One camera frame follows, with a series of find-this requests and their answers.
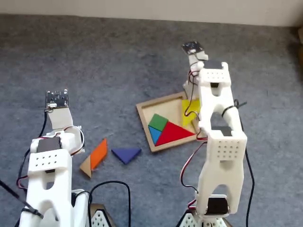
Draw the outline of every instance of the wooden triangle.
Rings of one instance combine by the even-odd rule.
[[[107,154],[107,140],[104,139],[90,154],[90,169],[93,170]]]
[[[81,164],[80,170],[86,173],[87,176],[91,178],[91,169],[90,169],[90,156],[88,156],[85,161]]]

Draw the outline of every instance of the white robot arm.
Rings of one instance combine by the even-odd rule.
[[[200,99],[198,126],[207,135],[206,160],[195,194],[197,223],[198,226],[218,223],[223,227],[221,218],[236,213],[238,209],[247,137],[241,127],[238,109],[234,108],[228,64],[198,58],[202,48],[197,42],[189,42],[183,48],[189,54],[190,70],[196,72],[193,82],[197,84],[186,82],[185,91],[188,98]],[[228,126],[211,126],[215,112],[222,115]],[[213,194],[219,185],[226,185],[226,195]]]
[[[22,212],[20,227],[84,227],[88,195],[81,194],[74,206],[71,193],[72,156],[84,151],[81,127],[74,126],[69,110],[68,90],[48,91],[46,110],[53,131],[34,139],[28,164],[27,203],[44,218]]]

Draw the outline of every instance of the red triangle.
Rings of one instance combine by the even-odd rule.
[[[167,122],[156,143],[156,146],[183,139],[192,135],[194,135],[192,132],[187,131],[186,129],[171,122]]]

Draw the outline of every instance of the gray carpet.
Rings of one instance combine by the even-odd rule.
[[[250,226],[300,226],[303,78],[298,37],[290,28],[0,16],[1,180],[16,189],[23,154],[42,127],[45,91],[67,87],[88,152],[103,138],[109,148],[142,148],[126,166],[109,152],[91,180],[79,170],[86,154],[74,157],[72,188],[123,180],[132,191],[133,227],[175,226],[194,195],[181,186],[179,172],[198,143],[152,154],[135,105],[182,91],[188,60],[180,46],[189,40],[200,41],[212,59],[229,63],[233,95],[248,101],[240,113],[256,178]],[[197,183],[204,160],[205,148],[188,167],[187,183]],[[228,217],[236,227],[245,226],[251,187],[244,165],[239,211]],[[94,201],[105,204],[117,226],[127,226],[124,187],[103,186]],[[2,189],[0,204],[1,226],[13,226],[22,204]]]

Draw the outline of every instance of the white wire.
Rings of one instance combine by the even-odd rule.
[[[80,148],[77,149],[76,151],[74,151],[74,152],[71,153],[71,155],[75,155],[75,154],[78,153],[78,152],[83,148],[83,146],[84,146],[84,134],[83,134],[82,130],[81,130],[79,127],[74,126],[74,125],[71,125],[71,126],[68,126],[68,127],[64,128],[63,131],[66,131],[66,130],[69,129],[69,128],[78,129],[79,132],[81,133],[81,136],[82,136],[82,144],[81,144]]]

